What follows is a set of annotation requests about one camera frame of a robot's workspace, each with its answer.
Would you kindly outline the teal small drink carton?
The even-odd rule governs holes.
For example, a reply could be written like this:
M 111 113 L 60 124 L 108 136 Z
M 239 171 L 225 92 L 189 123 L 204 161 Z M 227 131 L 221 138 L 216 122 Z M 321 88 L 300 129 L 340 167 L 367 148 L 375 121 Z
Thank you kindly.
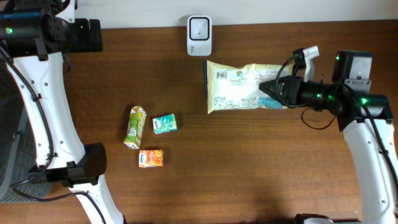
M 178 129 L 174 114 L 153 118 L 152 123 L 155 134 L 169 133 Z

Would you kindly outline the cream yellow snack bag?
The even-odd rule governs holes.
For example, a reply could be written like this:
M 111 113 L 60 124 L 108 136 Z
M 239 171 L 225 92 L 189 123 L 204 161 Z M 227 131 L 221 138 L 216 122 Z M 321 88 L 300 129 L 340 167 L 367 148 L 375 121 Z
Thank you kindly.
M 280 65 L 251 63 L 231 67 L 204 61 L 207 113 L 219 110 L 281 110 L 286 107 L 259 89 L 276 78 Z

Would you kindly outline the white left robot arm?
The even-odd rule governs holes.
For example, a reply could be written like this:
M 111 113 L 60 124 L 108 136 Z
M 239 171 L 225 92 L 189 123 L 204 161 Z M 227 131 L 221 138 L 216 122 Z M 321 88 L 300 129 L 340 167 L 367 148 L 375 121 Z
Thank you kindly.
M 21 93 L 36 150 L 27 177 L 9 188 L 42 202 L 25 188 L 60 182 L 92 223 L 124 223 L 106 184 L 105 148 L 81 142 L 65 92 L 64 74 L 71 69 L 67 55 L 103 49 L 100 21 L 77 19 L 77 7 L 76 1 L 1 2 L 1 57 Z

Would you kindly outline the green orange juice carton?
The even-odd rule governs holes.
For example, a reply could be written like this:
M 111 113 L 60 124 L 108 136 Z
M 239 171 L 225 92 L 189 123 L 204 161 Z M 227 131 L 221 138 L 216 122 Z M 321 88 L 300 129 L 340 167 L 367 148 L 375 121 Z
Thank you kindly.
M 141 106 L 132 107 L 129 114 L 126 137 L 123 141 L 128 148 L 140 149 L 145 121 L 146 112 L 144 109 Z

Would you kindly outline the orange small drink carton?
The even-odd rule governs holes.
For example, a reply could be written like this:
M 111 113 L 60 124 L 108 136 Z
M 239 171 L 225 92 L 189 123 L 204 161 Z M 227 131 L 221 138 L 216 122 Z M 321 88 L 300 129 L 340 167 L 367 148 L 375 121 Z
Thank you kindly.
M 139 167 L 150 168 L 150 167 L 162 167 L 163 163 L 163 150 L 140 150 L 139 151 Z

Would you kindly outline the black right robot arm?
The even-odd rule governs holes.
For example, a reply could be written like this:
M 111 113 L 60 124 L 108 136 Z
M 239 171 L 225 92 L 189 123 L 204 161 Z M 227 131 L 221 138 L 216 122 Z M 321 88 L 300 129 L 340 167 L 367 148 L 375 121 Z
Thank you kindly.
M 332 82 L 312 80 L 316 46 L 297 49 L 286 64 L 291 75 L 277 75 L 259 89 L 288 108 L 329 111 L 353 157 L 362 200 L 360 223 L 397 223 L 397 154 L 394 116 L 384 95 L 371 95 L 369 78 L 373 56 L 340 50 L 335 56 Z

